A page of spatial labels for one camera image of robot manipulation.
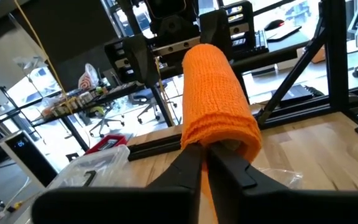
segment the orange cloth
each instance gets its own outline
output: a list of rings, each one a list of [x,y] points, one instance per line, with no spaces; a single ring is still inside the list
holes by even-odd
[[[223,52],[209,44],[193,47],[183,59],[183,73],[182,148],[233,139],[241,142],[236,152],[252,162],[262,147],[260,131]],[[205,162],[201,190],[213,209]]]

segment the plastic bag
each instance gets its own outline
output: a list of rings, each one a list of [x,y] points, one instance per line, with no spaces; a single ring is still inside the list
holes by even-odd
[[[128,162],[128,156],[129,149],[125,145],[120,145],[78,157],[59,173],[48,188],[84,186],[85,182],[91,178],[89,171],[95,172],[89,186],[116,186],[121,170]]]
[[[99,76],[96,69],[90,64],[85,64],[85,72],[78,80],[78,88],[89,90],[98,86]]]
[[[55,106],[55,104],[58,102],[59,102],[59,98],[57,98],[57,97],[53,97],[53,98],[45,97],[42,99],[41,105],[44,108],[51,108],[51,107]]]
[[[303,175],[298,172],[282,169],[258,168],[259,171],[287,186],[289,189],[301,189]]]

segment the window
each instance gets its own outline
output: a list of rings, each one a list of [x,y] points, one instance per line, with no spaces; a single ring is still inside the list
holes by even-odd
[[[7,93],[17,106],[46,97],[60,91],[60,87],[47,67],[36,68],[10,88]]]
[[[279,1],[250,0],[250,2],[254,7],[254,11],[256,11]],[[318,2],[319,0],[296,0],[261,15],[255,16],[255,29],[261,30],[269,22],[275,19],[282,19],[285,21],[286,25],[303,26],[304,29],[302,29],[302,32],[304,32],[308,37],[312,37],[319,16]]]
[[[139,4],[139,7],[134,6],[134,14],[136,16],[137,22],[139,23],[139,27],[142,30],[143,34],[147,38],[152,38],[154,35],[150,31],[150,16],[149,12],[147,10],[147,6],[144,2]],[[134,35],[134,32],[131,29],[131,26],[128,23],[127,16],[122,11],[122,9],[117,11],[117,15],[119,20],[121,21],[122,28],[124,29],[124,35],[126,36],[132,36]]]

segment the desk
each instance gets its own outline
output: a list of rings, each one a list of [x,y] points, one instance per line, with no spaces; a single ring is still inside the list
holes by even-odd
[[[254,167],[285,169],[303,174],[302,189],[358,190],[358,127],[342,113],[333,113],[262,131],[263,149]],[[180,134],[181,126],[134,137],[128,146]],[[181,151],[129,163],[138,187],[163,173]],[[200,200],[199,223],[212,223],[208,201]],[[25,224],[29,209],[15,224]]]
[[[234,73],[241,75],[253,69],[297,58],[296,50],[306,46],[309,40],[302,33],[302,30],[300,30],[279,42],[268,43],[269,52],[236,60],[232,63],[231,67]],[[161,69],[161,77],[163,79],[171,78],[181,73],[183,73],[181,68],[165,67]]]
[[[86,106],[84,106],[83,108],[78,108],[76,110],[73,110],[73,113],[78,113],[81,111],[85,111],[88,110],[94,106],[98,106],[100,104],[103,103],[107,103],[107,102],[111,102],[115,99],[118,99],[120,97],[135,93],[137,91],[140,91],[144,88],[144,86],[137,86],[137,85],[129,85],[127,88],[122,88],[118,91],[114,91],[112,93],[109,93],[107,95],[104,95],[102,97],[100,97],[99,99],[92,101],[91,103],[88,103]],[[68,118],[70,114],[64,114],[61,116],[54,116],[51,118],[40,118],[40,119],[36,119],[35,121],[31,122],[31,125],[33,128],[55,121],[57,119],[61,119],[63,121],[63,123],[65,124],[65,126],[70,130],[70,132],[72,133],[73,137],[77,140],[78,144],[81,146],[81,148],[84,151],[87,151],[89,149],[89,146],[86,144],[86,142],[84,141],[84,139],[81,137],[81,135],[78,133],[78,131],[76,130],[76,128],[74,127],[74,124],[70,121],[70,119]]]

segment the wooden tabletop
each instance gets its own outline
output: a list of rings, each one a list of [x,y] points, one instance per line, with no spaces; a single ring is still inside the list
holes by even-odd
[[[342,113],[334,113],[262,131],[263,148],[252,163],[257,168],[300,173],[301,189],[358,190],[357,125]],[[131,139],[140,144],[181,133],[181,126]],[[181,151],[129,163],[136,186],[156,179]],[[201,198],[199,223],[213,223],[208,201]]]

